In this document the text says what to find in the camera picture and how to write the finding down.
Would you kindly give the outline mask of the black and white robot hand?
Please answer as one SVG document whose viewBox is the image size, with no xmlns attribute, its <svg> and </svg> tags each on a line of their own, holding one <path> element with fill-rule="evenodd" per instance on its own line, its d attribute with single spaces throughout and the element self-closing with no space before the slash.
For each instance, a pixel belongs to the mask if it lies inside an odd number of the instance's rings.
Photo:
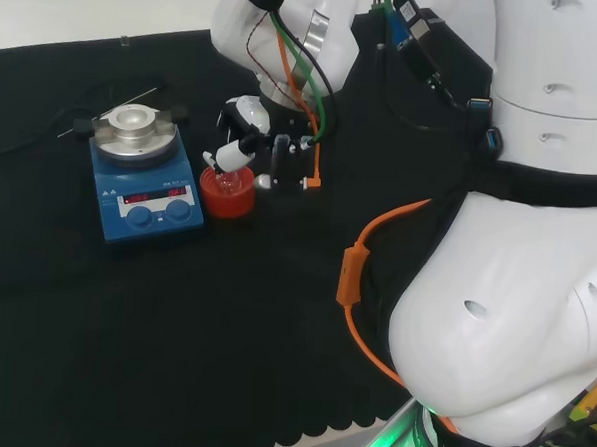
<svg viewBox="0 0 597 447">
<path fill-rule="evenodd" d="M 241 95 L 225 102 L 215 127 L 220 145 L 203 159 L 217 182 L 231 184 L 270 141 L 270 117 L 258 96 Z"/>
</svg>

